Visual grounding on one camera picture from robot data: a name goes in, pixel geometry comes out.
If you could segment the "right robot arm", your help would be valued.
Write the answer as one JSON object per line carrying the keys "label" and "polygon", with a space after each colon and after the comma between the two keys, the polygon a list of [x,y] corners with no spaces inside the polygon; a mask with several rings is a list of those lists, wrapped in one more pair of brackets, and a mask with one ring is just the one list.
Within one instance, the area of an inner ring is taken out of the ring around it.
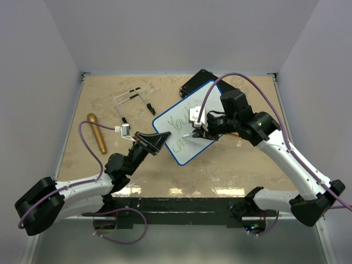
{"label": "right robot arm", "polygon": [[324,175],[312,175],[316,168],[302,154],[288,149],[280,125],[266,112],[253,112],[244,93],[230,90],[220,96],[220,101],[221,112],[206,112],[200,106],[189,109],[191,136],[217,141],[220,135],[237,133],[273,160],[296,187],[296,191],[256,187],[233,205],[232,214],[242,219],[266,210],[281,211],[291,213],[308,227],[314,226],[333,206],[345,185]]}

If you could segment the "blue framed whiteboard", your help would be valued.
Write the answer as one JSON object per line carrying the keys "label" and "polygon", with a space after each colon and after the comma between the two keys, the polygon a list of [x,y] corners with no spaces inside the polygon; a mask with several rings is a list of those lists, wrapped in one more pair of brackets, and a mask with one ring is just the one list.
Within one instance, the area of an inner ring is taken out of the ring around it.
{"label": "blue framed whiteboard", "polygon": [[202,105],[213,83],[213,80],[206,82],[152,121],[152,126],[157,133],[171,132],[166,147],[180,166],[188,164],[214,143],[213,140],[186,136],[193,130],[189,123],[189,109]]}

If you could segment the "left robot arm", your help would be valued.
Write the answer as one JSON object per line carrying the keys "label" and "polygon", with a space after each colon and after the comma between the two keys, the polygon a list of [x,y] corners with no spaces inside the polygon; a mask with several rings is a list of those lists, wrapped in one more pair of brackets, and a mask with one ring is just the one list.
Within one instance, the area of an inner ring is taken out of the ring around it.
{"label": "left robot arm", "polygon": [[74,215],[99,213],[110,215],[114,202],[107,196],[122,190],[147,155],[157,155],[171,132],[144,134],[136,132],[127,155],[114,153],[97,175],[72,181],[40,179],[14,205],[19,229],[34,236],[53,223]]}

